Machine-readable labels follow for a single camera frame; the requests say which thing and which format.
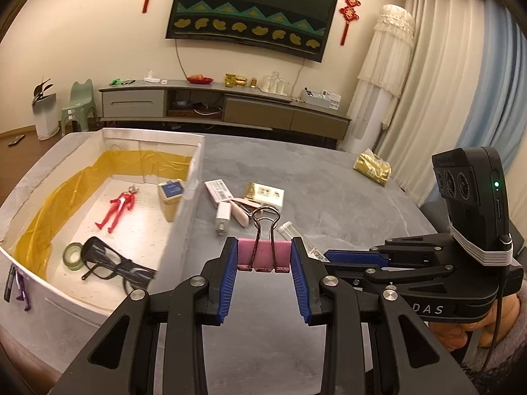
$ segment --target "green chair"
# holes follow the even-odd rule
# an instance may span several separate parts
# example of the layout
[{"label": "green chair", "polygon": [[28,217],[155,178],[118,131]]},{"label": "green chair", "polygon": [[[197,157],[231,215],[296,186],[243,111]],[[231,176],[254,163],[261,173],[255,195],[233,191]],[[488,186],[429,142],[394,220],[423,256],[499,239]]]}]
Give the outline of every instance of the green chair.
[{"label": "green chair", "polygon": [[89,78],[86,83],[80,84],[76,81],[71,87],[69,104],[61,111],[62,136],[65,135],[66,123],[76,121],[81,125],[82,132],[88,132],[88,115],[92,112],[97,121],[95,98],[93,96],[93,84]]}]

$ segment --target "blue gripper pad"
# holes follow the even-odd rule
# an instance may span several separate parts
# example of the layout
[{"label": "blue gripper pad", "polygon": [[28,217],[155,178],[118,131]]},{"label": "blue gripper pad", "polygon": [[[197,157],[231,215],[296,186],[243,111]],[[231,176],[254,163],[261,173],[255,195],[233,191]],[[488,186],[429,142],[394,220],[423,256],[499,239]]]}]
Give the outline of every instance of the blue gripper pad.
[{"label": "blue gripper pad", "polygon": [[225,316],[229,314],[230,301],[233,297],[234,282],[238,272],[238,240],[233,242],[229,259],[225,266],[225,273],[220,286],[218,321],[223,323]]},{"label": "blue gripper pad", "polygon": [[352,250],[327,250],[324,254],[331,263],[369,264],[388,267],[388,260],[376,252]]},{"label": "blue gripper pad", "polygon": [[304,322],[307,324],[311,321],[309,289],[294,242],[291,242],[291,272],[293,274],[294,290],[297,294],[298,308],[300,309],[300,314],[304,317]]}]

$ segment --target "black eyeglass frame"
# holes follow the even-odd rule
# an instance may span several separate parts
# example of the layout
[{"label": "black eyeglass frame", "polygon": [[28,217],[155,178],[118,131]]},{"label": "black eyeglass frame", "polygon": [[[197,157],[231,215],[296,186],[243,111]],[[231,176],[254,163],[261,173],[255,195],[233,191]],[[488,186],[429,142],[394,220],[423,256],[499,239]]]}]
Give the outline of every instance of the black eyeglass frame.
[{"label": "black eyeglass frame", "polygon": [[[120,263],[114,263],[111,258],[106,254],[106,249],[111,250],[121,260]],[[82,280],[85,281],[88,276],[94,274],[99,279],[112,279],[116,276],[123,278],[123,288],[127,294],[129,294],[126,288],[126,283],[130,284],[133,289],[148,288],[148,284],[154,279],[156,270],[147,268],[140,264],[134,263],[129,258],[118,253],[114,248],[110,247],[106,242],[99,239],[97,236],[90,237],[83,245],[81,249],[81,260],[84,265],[89,269],[82,276]],[[99,268],[105,268],[110,270],[111,273],[108,276],[99,276],[95,271]],[[133,272],[132,270],[137,269],[141,272]]]}]

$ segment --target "phone on floor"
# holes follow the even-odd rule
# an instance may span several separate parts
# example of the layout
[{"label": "phone on floor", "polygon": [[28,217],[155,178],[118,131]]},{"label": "phone on floor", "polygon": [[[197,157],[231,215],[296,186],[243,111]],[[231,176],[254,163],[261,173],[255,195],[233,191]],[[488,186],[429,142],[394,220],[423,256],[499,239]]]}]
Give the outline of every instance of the phone on floor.
[{"label": "phone on floor", "polygon": [[24,137],[25,137],[25,135],[18,135],[18,137],[16,137],[16,138],[15,138],[14,140],[12,140],[9,144],[7,144],[7,146],[11,147],[11,146],[13,146],[13,145],[18,144],[18,143],[22,140],[22,138],[24,138]]}]

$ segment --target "gray drawer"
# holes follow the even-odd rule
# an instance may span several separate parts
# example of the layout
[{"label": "gray drawer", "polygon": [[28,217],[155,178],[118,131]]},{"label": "gray drawer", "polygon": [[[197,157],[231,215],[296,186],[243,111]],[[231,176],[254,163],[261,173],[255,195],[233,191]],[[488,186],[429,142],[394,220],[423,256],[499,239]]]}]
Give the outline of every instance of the gray drawer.
[{"label": "gray drawer", "polygon": [[291,130],[343,140],[349,120],[324,113],[295,110]]},{"label": "gray drawer", "polygon": [[103,117],[163,117],[166,91],[103,92]]},{"label": "gray drawer", "polygon": [[231,98],[225,101],[223,121],[242,125],[289,130],[293,108],[254,99]]}]

